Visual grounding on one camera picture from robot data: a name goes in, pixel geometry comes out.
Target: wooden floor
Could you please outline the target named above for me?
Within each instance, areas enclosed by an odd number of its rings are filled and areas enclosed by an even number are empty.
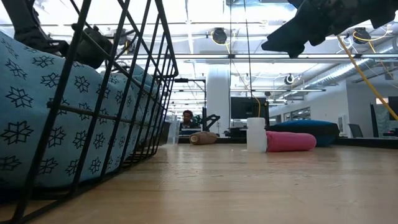
[[[248,153],[164,147],[34,223],[350,223],[398,220],[398,151]]]

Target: black office chair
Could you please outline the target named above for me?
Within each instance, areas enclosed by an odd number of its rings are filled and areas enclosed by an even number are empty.
[[[348,124],[349,129],[351,130],[351,134],[353,138],[363,138],[363,134],[361,131],[361,127],[358,124]]]

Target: black wire basket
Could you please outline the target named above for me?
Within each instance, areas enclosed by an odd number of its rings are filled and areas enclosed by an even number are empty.
[[[52,100],[47,103],[47,108],[49,109],[47,119],[45,120],[43,131],[41,132],[38,145],[32,146],[37,147],[34,153],[30,169],[24,181],[22,189],[18,189],[13,194],[17,195],[17,201],[15,201],[15,210],[12,218],[10,220],[0,220],[0,223],[24,223],[27,222],[52,208],[66,202],[77,195],[86,192],[93,187],[111,179],[112,177],[120,174],[121,172],[132,167],[141,161],[144,161],[156,154],[159,146],[160,135],[163,129],[167,108],[169,107],[170,96],[172,93],[174,78],[178,75],[178,68],[175,59],[174,50],[172,47],[172,40],[170,36],[170,31],[167,25],[167,20],[165,16],[164,6],[162,0],[147,0],[146,8],[144,11],[144,17],[141,22],[140,29],[138,24],[136,24],[128,11],[130,5],[130,0],[117,0],[121,6],[122,13],[120,15],[120,20],[116,33],[113,37],[113,45],[109,51],[104,50],[100,47],[98,43],[93,40],[89,34],[87,34],[83,29],[86,24],[86,17],[90,8],[91,0],[83,0],[83,4],[79,10],[79,17],[76,24],[74,24],[74,35],[72,42],[69,46],[66,61],[63,64],[62,72],[59,76],[59,82],[55,90],[55,95],[52,96]],[[144,41],[143,33],[146,28],[147,17],[149,14],[150,5],[155,4],[157,9],[157,19],[154,24],[154,32],[150,46]],[[126,26],[126,22],[130,23],[132,27],[132,32],[135,33],[133,41],[136,40],[136,46],[134,54],[131,56],[130,66],[120,65],[117,63],[117,59],[121,54],[117,54],[118,44],[121,37],[123,37],[123,27]],[[158,31],[161,30],[162,37],[160,45],[155,47],[156,38]],[[102,84],[98,87],[98,98],[96,99],[96,104],[93,110],[85,110],[84,108],[76,108],[72,106],[67,106],[62,104],[65,89],[67,87],[68,79],[70,78],[70,72],[72,66],[76,60],[76,53],[78,53],[78,46],[81,40],[86,41],[95,48],[95,52],[99,52],[106,59],[106,71],[103,75]],[[130,45],[125,46],[122,52],[125,52]],[[143,69],[142,80],[137,82],[133,78],[133,71],[136,68],[136,63],[138,58],[142,58],[142,54],[139,54],[140,50],[144,49],[146,65]],[[148,74],[149,67],[154,68],[153,74]],[[107,85],[109,79],[112,78],[112,71],[117,70],[119,73],[125,75],[125,87],[123,94],[120,95],[120,103],[118,108],[118,113],[115,116],[110,116],[108,114],[102,113],[101,105],[103,103],[104,97],[106,96]],[[144,88],[146,80],[150,80],[147,84],[150,86],[149,90]],[[129,103],[127,96],[128,89],[132,86],[138,89],[138,94],[134,107],[130,107],[133,110],[132,117],[122,118],[123,110],[125,110],[125,104]],[[137,116],[138,108],[145,111],[141,118]],[[86,138],[84,143],[82,143],[82,149],[80,158],[77,162],[74,170],[73,182],[62,189],[41,189],[35,184],[36,177],[40,171],[40,164],[43,160],[46,148],[48,146],[54,124],[56,122],[57,116],[60,111],[67,111],[68,113],[75,113],[81,116],[86,116],[90,119],[90,125],[87,127]],[[106,155],[104,161],[101,163],[102,166],[99,167],[100,175],[97,178],[90,179],[87,181],[80,181],[80,176],[85,165],[86,156],[89,152],[90,144],[95,141],[95,129],[98,127],[98,121],[101,119],[107,119],[113,121],[113,130],[110,135],[109,143],[106,145]],[[107,166],[111,158],[111,153],[114,147],[112,145],[116,141],[116,135],[119,126],[127,125],[128,134],[125,138],[126,142],[129,142],[133,138],[133,128],[138,129],[137,133],[134,133],[134,138],[141,139],[141,141],[135,141],[134,150],[131,153],[127,152],[128,144],[123,147],[123,152],[121,154],[120,163],[112,172],[107,172]],[[46,206],[36,209],[33,212],[27,213],[27,206],[31,200],[49,200],[52,201]]]

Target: exposed ductwork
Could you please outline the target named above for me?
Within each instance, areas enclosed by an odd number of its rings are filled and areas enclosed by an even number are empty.
[[[397,54],[398,53],[397,40],[398,40],[398,37],[395,36],[395,37],[391,38],[390,40],[387,40],[384,43],[379,44],[377,47],[375,47],[376,52],[379,54]],[[364,54],[372,54],[372,53],[373,53],[372,50],[368,50]],[[362,71],[368,70],[369,68],[371,68],[377,64],[377,62],[371,58],[360,59],[360,60],[357,60],[356,63]],[[323,73],[317,75],[315,78],[310,80],[307,84],[297,86],[296,88],[297,89],[314,88],[317,85],[327,86],[329,84],[344,80],[344,79],[351,77],[355,74],[357,74],[355,66],[352,63],[344,63],[344,64],[337,65],[337,66],[331,68],[330,70],[327,70],[326,72],[323,72]],[[283,98],[283,97],[286,97],[287,95],[293,95],[293,94],[295,94],[294,91],[291,93],[288,93],[284,96],[281,96],[279,98]]]

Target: computer monitor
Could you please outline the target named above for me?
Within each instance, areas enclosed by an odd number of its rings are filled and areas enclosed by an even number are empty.
[[[258,98],[261,104],[260,117],[267,119],[268,106],[266,98]],[[231,97],[231,119],[248,119],[258,117],[259,103],[255,98]]]
[[[388,105],[396,114],[398,114],[398,96],[389,96]],[[394,117],[391,114],[390,114],[390,120],[395,121]]]

